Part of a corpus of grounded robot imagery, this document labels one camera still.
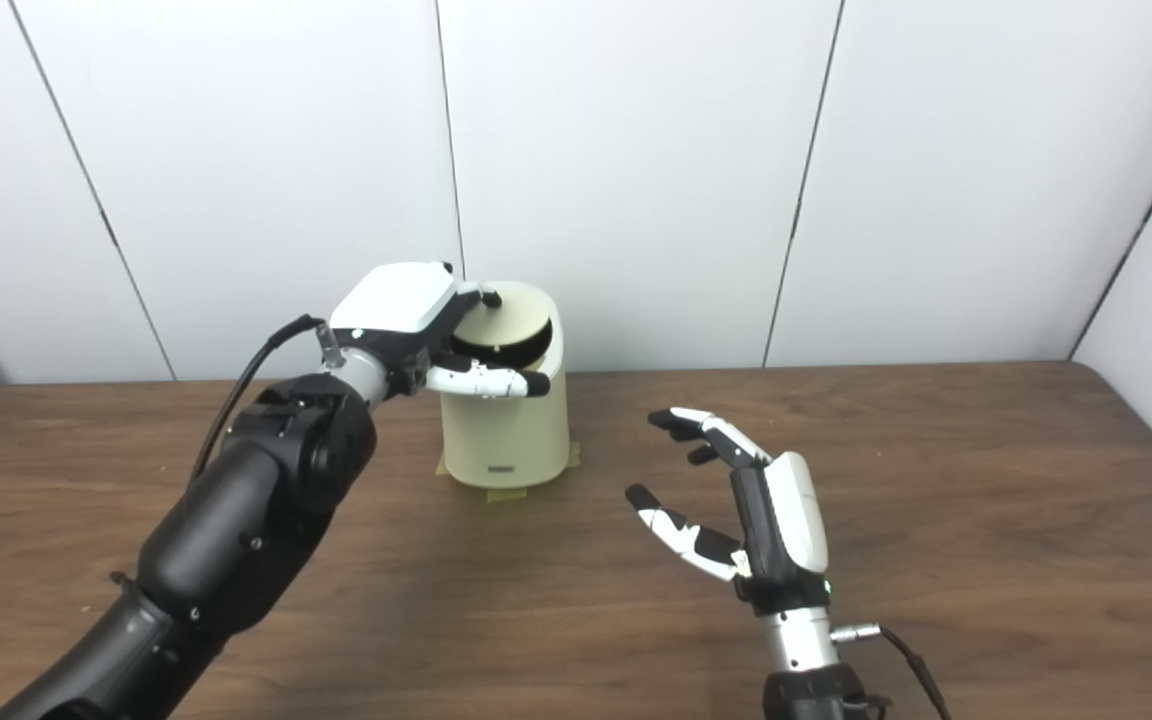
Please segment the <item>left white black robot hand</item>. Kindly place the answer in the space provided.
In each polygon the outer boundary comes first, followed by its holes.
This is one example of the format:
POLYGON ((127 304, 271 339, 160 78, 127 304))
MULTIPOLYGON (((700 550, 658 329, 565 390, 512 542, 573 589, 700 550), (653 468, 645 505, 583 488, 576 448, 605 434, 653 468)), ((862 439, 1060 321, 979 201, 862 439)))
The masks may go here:
POLYGON ((550 377, 453 354, 450 340, 475 306, 502 296, 462 282, 445 263, 376 266, 340 301, 326 327, 326 372, 370 407, 420 389, 477 397, 544 397, 550 377))

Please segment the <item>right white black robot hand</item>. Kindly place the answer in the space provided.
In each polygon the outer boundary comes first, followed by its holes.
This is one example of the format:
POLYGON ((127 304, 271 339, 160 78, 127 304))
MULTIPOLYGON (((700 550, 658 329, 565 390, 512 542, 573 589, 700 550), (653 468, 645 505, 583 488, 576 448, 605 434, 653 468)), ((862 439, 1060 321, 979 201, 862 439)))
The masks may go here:
POLYGON ((829 550, 812 473, 803 455, 773 456, 717 414, 666 407, 647 414, 673 441, 699 442, 687 454, 695 467, 721 460, 730 469, 741 537, 718 532, 668 509, 645 486, 626 488, 643 524, 673 555, 710 577, 730 582, 755 616, 826 609, 829 550))

